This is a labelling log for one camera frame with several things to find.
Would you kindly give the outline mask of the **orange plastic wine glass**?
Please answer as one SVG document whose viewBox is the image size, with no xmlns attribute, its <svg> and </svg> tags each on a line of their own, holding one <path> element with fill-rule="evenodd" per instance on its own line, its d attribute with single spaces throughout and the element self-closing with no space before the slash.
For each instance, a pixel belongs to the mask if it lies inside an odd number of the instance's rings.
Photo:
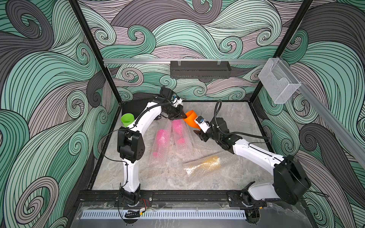
<svg viewBox="0 0 365 228">
<path fill-rule="evenodd" d="M 188 126 L 200 130 L 199 125 L 195 122 L 197 117 L 198 116 L 195 111 L 191 110 L 186 113 L 186 118 L 184 119 L 184 121 L 187 123 Z"/>
</svg>

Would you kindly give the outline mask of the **green plastic wine glass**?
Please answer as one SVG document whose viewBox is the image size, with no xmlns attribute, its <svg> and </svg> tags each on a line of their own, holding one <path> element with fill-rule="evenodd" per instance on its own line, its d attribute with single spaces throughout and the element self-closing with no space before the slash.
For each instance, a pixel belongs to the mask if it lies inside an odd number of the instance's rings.
<svg viewBox="0 0 365 228">
<path fill-rule="evenodd" d="M 131 113 L 126 113 L 126 114 L 123 114 L 121 116 L 120 120 L 121 120 L 124 127 L 128 127 L 129 125 L 131 125 L 135 121 L 135 117 Z"/>
</svg>

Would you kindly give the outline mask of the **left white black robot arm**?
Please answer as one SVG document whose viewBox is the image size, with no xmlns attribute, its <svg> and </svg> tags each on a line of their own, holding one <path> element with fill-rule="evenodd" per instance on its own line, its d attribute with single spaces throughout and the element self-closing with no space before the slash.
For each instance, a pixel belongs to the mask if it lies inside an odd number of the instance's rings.
<svg viewBox="0 0 365 228">
<path fill-rule="evenodd" d="M 129 126 L 118 130 L 117 152 L 124 163 L 124 183 L 120 187 L 120 194 L 126 204 L 139 203 L 139 160 L 145 152 L 145 132 L 161 114 L 166 114 L 169 120 L 185 119 L 182 102 L 172 89 L 163 86 L 159 95 L 146 104 L 144 110 Z"/>
</svg>

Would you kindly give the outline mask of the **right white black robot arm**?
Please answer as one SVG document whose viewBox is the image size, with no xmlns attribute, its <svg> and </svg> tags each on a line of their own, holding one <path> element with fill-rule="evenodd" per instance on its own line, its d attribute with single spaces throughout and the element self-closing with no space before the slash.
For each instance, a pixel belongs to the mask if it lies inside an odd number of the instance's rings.
<svg viewBox="0 0 365 228">
<path fill-rule="evenodd" d="M 191 111 L 186 123 L 194 128 L 202 141 L 212 139 L 223 150 L 250 160 L 272 175 L 273 180 L 269 183 L 255 184 L 252 181 L 244 187 L 241 191 L 243 204 L 261 207 L 267 200 L 281 200 L 295 205 L 311 187 L 311 181 L 300 162 L 292 155 L 274 154 L 248 142 L 244 139 L 245 133 L 230 132 L 226 121 L 217 116 L 221 105 L 222 101 L 219 100 L 211 121 Z"/>
</svg>

